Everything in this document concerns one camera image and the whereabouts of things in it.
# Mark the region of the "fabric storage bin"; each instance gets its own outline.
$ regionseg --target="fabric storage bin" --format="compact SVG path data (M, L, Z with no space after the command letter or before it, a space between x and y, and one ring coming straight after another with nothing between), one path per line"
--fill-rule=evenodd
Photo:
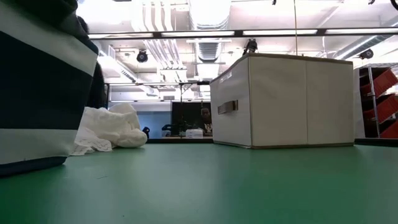
M354 142L351 62L247 54L210 88L214 142L250 148Z
M0 176L62 164L73 149L98 49L2 1L0 42Z

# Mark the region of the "red shelf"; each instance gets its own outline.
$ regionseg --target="red shelf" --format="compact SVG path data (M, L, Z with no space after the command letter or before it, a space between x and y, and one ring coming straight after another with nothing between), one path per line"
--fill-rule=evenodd
M380 138L398 138L398 121L394 121L381 134Z
M397 77L393 74L390 68L372 68L374 94L378 98L381 94L387 91L398 83ZM371 93L371 85L369 83L369 77L363 76L359 82L361 83L361 94L368 95Z
M388 119L398 111L398 100L395 94L380 96L376 101L377 101L377 115L379 118L379 123L382 123L383 121L385 121L386 119ZM363 117L365 119L374 118L373 107L371 110L364 111Z

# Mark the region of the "crumpled white fabric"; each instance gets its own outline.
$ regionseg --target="crumpled white fabric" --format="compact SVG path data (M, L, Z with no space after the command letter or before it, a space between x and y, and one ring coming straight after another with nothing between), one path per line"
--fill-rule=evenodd
M109 152L113 146L140 147L146 141L147 135L141 131L137 112L131 104L121 103L109 110L86 107L71 155Z

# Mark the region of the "navy and white stripe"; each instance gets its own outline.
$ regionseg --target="navy and white stripe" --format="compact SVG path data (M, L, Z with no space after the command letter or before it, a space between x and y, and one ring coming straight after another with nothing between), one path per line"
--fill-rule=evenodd
M67 157L98 49L1 0L0 43L0 175L10 164Z

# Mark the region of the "desk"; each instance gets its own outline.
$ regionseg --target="desk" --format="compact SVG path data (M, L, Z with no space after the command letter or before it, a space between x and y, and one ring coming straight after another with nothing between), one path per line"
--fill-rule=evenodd
M0 179L0 223L398 223L398 149L147 144Z
M162 137L162 139L213 139L212 136L204 136L203 138L187 138L187 137Z

